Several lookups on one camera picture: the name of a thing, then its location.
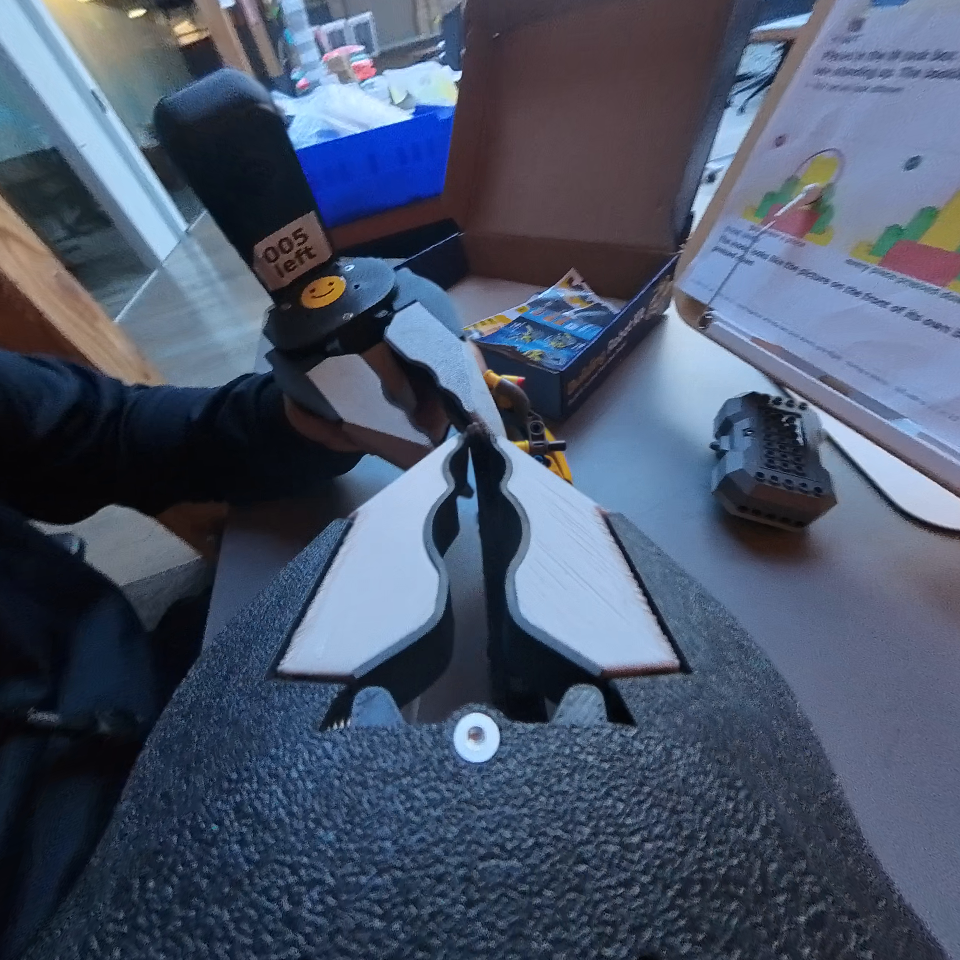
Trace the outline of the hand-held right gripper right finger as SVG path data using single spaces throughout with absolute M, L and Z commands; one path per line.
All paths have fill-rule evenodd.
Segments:
M 518 527 L 505 578 L 507 663 L 547 701 L 577 685 L 679 672 L 679 653 L 606 511 L 508 440 L 492 440 Z

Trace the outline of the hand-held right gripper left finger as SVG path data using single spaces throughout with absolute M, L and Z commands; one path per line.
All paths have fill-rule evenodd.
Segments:
M 446 555 L 470 449 L 454 435 L 354 510 L 277 662 L 279 677 L 379 687 L 405 706 L 453 649 Z

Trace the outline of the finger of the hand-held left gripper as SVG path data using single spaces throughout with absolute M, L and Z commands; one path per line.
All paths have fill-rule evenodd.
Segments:
M 385 329 L 385 342 L 425 378 L 452 426 L 472 426 L 499 434 L 499 411 L 473 347 L 424 306 L 397 312 Z
M 449 437 L 442 404 L 429 391 L 416 391 L 391 351 L 330 356 L 311 369 L 311 384 L 348 439 L 403 470 Z

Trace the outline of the yellow black toy car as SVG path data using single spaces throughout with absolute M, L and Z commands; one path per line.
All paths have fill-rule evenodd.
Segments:
M 486 387 L 498 409 L 508 440 L 521 452 L 569 484 L 573 479 L 566 456 L 567 445 L 533 410 L 524 377 L 484 370 Z M 486 654 L 491 700 L 501 714 L 520 722 L 545 722 L 549 718 L 546 698 L 517 675 L 507 662 L 508 618 L 505 578 L 517 552 L 518 522 L 502 499 L 492 454 L 473 447 L 471 461 L 477 480 L 478 529 L 481 540 L 486 590 Z

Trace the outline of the robot kit instruction booklet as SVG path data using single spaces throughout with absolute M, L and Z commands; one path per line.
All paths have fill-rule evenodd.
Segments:
M 468 324 L 463 334 L 484 352 L 558 373 L 597 342 L 617 317 L 618 308 L 571 269 L 519 306 Z

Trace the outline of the grey cardboard box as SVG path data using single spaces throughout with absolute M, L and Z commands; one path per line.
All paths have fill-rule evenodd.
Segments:
M 467 2 L 442 196 L 459 231 L 402 264 L 544 290 L 570 269 L 623 303 L 561 371 L 486 352 L 534 409 L 583 405 L 666 311 L 756 2 Z

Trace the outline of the person's left forearm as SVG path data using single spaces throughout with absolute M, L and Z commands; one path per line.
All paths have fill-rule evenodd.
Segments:
M 108 506 L 313 495 L 362 452 L 307 438 L 270 374 L 221 387 L 127 385 L 59 359 L 1 355 L 2 525 L 65 525 Z

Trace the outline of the person's left hand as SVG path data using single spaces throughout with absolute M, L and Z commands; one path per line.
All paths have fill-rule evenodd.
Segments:
M 368 447 L 351 438 L 342 423 L 312 414 L 287 395 L 283 396 L 283 409 L 294 431 L 316 445 L 343 454 L 373 453 Z

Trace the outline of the large blue box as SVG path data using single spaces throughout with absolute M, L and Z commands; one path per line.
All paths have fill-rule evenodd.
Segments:
M 454 106 L 418 105 L 404 121 L 296 149 L 328 228 L 442 196 Z

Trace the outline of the pile of papers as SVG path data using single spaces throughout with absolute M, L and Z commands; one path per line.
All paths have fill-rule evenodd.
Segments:
M 290 90 L 270 92 L 297 150 L 411 121 L 439 118 L 457 105 L 462 72 L 437 58 L 380 72 L 367 50 L 348 44 L 317 50 L 311 66 L 298 62 L 284 76 Z

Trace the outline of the glass partition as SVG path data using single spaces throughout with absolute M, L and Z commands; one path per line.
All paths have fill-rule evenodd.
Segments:
M 191 2 L 1 3 L 2 199 L 113 319 L 202 216 L 154 109 L 208 37 Z

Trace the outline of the grey building block assembly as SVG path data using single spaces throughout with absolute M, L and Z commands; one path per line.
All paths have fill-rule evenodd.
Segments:
M 823 465 L 821 421 L 803 400 L 748 391 L 729 398 L 713 421 L 714 499 L 732 516 L 801 531 L 837 503 Z

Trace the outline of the wooden partition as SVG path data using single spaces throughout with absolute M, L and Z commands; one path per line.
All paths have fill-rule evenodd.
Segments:
M 127 384 L 165 382 L 5 198 L 1 199 L 1 347 L 61 358 Z

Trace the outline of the person's upper body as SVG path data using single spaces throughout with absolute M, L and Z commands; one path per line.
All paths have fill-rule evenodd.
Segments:
M 188 564 L 129 590 L 2 507 L 2 879 L 84 858 L 198 656 L 211 575 Z

